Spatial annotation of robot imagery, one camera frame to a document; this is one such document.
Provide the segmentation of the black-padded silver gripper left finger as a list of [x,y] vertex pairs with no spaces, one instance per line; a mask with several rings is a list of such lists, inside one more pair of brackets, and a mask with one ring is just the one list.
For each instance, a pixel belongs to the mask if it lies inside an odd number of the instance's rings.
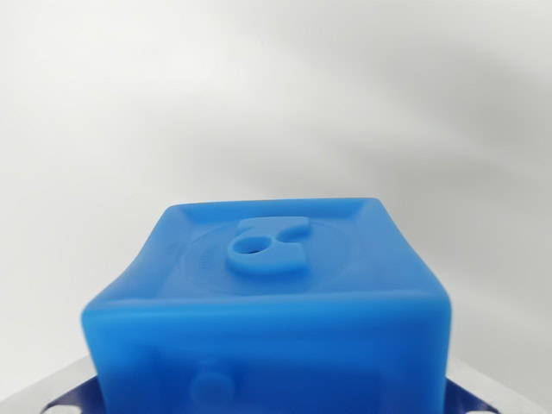
[[103,413],[101,395],[90,356],[83,357],[29,388],[26,413],[45,413],[55,406],[72,406],[81,413]]

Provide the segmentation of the black-padded silver gripper right finger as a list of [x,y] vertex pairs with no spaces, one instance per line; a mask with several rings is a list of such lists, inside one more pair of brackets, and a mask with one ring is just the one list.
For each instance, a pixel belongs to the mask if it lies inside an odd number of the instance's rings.
[[530,401],[460,360],[449,360],[444,413],[530,413]]

